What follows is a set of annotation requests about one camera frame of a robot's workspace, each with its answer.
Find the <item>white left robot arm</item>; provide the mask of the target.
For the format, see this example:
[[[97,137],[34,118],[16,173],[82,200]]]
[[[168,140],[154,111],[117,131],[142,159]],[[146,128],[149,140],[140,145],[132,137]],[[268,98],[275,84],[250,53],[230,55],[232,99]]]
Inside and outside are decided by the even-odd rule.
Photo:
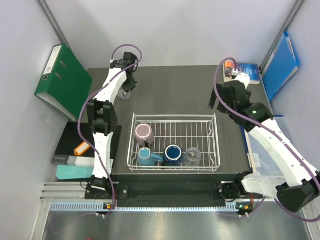
[[[120,90],[130,93],[137,82],[133,77],[138,58],[131,52],[125,52],[120,60],[112,60],[102,90],[86,105],[88,123],[91,128],[94,147],[99,152],[94,156],[94,168],[85,198],[92,200],[112,199],[114,187],[109,176],[117,154],[122,127],[118,126],[118,118],[114,102]]]

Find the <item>clear faceted glass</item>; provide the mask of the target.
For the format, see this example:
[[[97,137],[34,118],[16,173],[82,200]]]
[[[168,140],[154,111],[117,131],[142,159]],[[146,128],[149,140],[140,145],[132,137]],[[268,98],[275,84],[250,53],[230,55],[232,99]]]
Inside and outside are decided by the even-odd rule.
[[[132,95],[131,90],[124,90],[122,87],[119,89],[117,96],[122,100],[128,100]]]
[[[202,154],[196,147],[190,147],[183,155],[183,164],[186,167],[199,167]]]

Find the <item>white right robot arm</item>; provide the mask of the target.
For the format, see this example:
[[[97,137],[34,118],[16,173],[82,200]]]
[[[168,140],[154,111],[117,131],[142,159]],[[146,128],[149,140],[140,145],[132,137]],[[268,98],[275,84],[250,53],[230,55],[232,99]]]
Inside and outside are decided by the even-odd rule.
[[[286,212],[296,213],[320,196],[320,172],[295,149],[270,110],[261,102],[250,101],[251,95],[238,80],[215,83],[208,107],[213,108],[218,101],[217,110],[243,127],[264,148],[282,176],[245,171],[234,178],[233,192],[239,198],[250,193],[273,198]]]

